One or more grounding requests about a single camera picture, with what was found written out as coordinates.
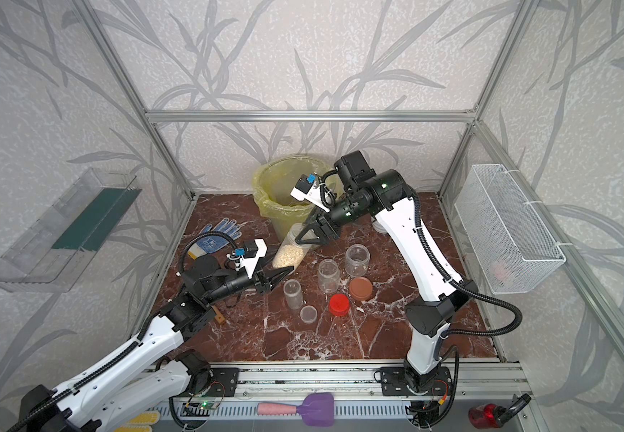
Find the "small oatmeal jar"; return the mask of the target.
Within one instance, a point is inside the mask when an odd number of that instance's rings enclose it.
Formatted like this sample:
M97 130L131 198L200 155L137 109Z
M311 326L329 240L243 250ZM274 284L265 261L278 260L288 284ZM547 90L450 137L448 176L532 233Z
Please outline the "small oatmeal jar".
M292 311L299 311L305 304L301 283L296 279L287 280L283 286L285 302Z

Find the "glass jar with oatmeal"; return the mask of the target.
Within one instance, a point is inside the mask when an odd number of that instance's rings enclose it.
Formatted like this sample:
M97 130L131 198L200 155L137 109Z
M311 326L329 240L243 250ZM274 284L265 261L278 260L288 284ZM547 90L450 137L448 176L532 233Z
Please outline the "glass jar with oatmeal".
M281 246L279 246L275 254L275 257L272 261L273 268L292 266L293 270L296 270L298 266L302 263L303 259L312 248L311 245L301 245L297 243L296 238L302 232L302 230L302 223L294 223L292 225L288 234L282 241Z

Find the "brown-lidded oatmeal jar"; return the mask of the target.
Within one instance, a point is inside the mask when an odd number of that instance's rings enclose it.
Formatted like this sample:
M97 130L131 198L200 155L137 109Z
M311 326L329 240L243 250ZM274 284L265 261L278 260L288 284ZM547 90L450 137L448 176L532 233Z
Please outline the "brown-lidded oatmeal jar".
M369 270L371 254L366 246L354 244L345 252L345 271L351 277L365 276Z

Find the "clear plastic jar lid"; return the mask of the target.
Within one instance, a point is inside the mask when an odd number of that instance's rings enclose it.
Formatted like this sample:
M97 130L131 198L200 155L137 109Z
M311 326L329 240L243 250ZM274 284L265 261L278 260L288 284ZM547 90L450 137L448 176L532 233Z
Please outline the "clear plastic jar lid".
M304 305L299 311L299 318L305 324L316 323L318 319L318 311L313 305Z

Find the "brown jar lid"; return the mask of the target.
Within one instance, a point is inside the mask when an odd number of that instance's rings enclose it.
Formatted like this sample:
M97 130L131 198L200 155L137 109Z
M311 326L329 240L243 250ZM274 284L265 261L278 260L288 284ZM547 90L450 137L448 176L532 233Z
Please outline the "brown jar lid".
M373 284L364 276L355 277L349 282L348 291L353 299L364 302L373 296Z

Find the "red jar lid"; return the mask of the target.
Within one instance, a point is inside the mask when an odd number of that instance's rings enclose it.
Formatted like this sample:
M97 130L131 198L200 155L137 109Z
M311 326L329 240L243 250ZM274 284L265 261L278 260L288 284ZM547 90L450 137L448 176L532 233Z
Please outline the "red jar lid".
M349 312L351 302L343 293L333 294L328 302L328 311L334 316L343 317Z

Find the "red-lidded oatmeal jar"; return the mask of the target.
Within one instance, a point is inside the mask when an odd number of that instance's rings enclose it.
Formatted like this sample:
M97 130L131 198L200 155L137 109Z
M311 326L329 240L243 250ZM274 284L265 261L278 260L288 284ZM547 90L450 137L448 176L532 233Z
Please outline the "red-lidded oatmeal jar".
M319 289L324 294L337 292L340 284L340 268L333 259L327 258L319 263L317 283Z

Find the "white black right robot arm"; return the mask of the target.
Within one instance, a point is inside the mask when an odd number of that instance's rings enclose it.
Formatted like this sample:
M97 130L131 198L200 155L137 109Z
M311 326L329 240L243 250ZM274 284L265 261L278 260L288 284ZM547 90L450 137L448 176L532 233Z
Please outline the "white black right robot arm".
M405 308L412 329L411 346L404 362L409 392L417 395L428 392L441 366L443 343L449 336L500 336L522 323L519 308L480 293L474 281L453 269L423 225L416 190L398 171L389 169L378 174L362 153L355 151L342 156L325 174L301 176L290 195L316 207L296 238L301 245L326 245L339 239L344 225L370 215L398 247L419 292ZM471 299L511 311L513 320L492 330L452 328L453 315Z

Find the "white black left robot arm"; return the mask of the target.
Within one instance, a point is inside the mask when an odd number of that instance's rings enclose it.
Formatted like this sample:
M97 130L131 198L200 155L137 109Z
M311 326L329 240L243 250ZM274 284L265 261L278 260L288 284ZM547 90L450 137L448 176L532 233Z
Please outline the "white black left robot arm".
M145 320L139 332L101 361L53 389L35 387L22 398L14 431L112 431L160 401L196 383L209 384L209 364L188 350L142 377L161 357L178 349L215 319L213 306L254 289L270 293L293 266L270 267L274 253L263 239L242 245L225 233L207 231L195 239L222 238L232 248L226 264L211 254L178 264L178 295Z

